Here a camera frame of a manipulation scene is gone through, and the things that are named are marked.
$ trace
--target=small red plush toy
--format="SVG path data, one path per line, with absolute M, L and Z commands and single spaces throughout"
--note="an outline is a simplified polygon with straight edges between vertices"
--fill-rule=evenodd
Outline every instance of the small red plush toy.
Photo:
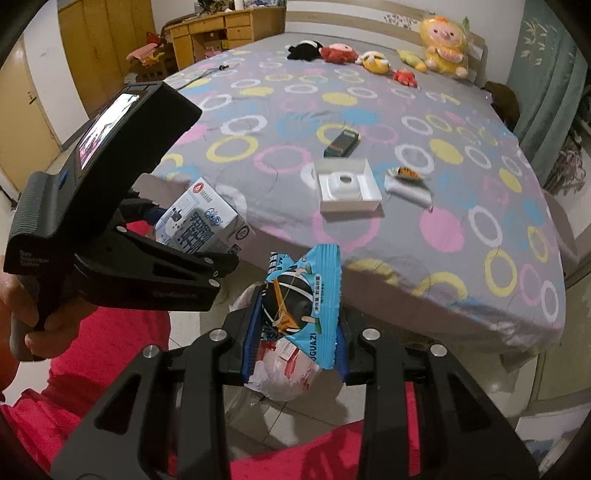
M 396 70 L 396 72 L 394 72 L 394 80 L 406 85 L 407 87 L 418 87 L 417 79 L 414 76 L 414 73 L 407 69 Z
M 340 64 L 353 63 L 358 57 L 355 50 L 344 43 L 333 43 L 328 47 L 321 48 L 320 56 L 324 61 Z

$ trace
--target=display screen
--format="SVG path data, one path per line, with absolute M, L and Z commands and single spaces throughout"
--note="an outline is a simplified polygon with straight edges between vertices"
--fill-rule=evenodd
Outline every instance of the display screen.
M 101 114 L 92 127 L 90 127 L 90 130 L 88 130 L 78 146 L 80 166 L 82 168 L 86 167 L 87 163 L 92 159 L 105 138 L 109 136 L 111 130 L 114 129 L 115 125 L 119 123 L 129 111 L 131 105 L 138 99 L 139 95 L 122 93 L 115 99 L 110 107 Z

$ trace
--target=striped headboard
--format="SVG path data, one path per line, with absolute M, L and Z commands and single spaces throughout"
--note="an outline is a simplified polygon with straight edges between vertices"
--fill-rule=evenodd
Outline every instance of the striped headboard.
M 328 35 L 422 55 L 420 22 L 433 13 L 389 0 L 289 0 L 285 31 Z M 470 34 L 469 80 L 485 71 L 486 43 Z

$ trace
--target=green curtain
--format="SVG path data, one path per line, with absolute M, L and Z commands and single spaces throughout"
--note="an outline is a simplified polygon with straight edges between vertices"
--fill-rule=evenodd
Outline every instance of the green curtain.
M 515 136 L 544 185 L 579 107 L 587 62 L 544 0 L 526 0 L 507 86 L 521 117 Z

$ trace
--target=polka dot bed sheet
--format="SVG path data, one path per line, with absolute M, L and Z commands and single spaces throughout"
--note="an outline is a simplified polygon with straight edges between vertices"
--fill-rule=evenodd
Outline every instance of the polka dot bed sheet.
M 154 174 L 203 176 L 278 241 L 338 243 L 343 288 L 354 292 L 347 301 L 383 320 L 496 350 L 556 342 L 565 292 L 554 224 L 517 139 L 478 90 L 432 73 L 416 72 L 420 89 L 412 89 L 355 64 L 287 60 L 284 46 L 304 38 L 267 38 L 169 77 L 179 87 L 206 69 L 233 65 L 181 90 L 203 116 Z M 349 44 L 402 66 L 394 51 Z M 352 157 L 369 160 L 382 189 L 373 215 L 320 214 L 313 161 L 343 128 L 360 134 Z M 384 191 L 393 167 L 424 175 L 432 212 Z M 360 273 L 378 279 L 379 288 L 348 288 Z M 402 301 L 421 299 L 422 315 L 433 304 L 443 309 L 422 321 L 393 314 L 395 292 Z

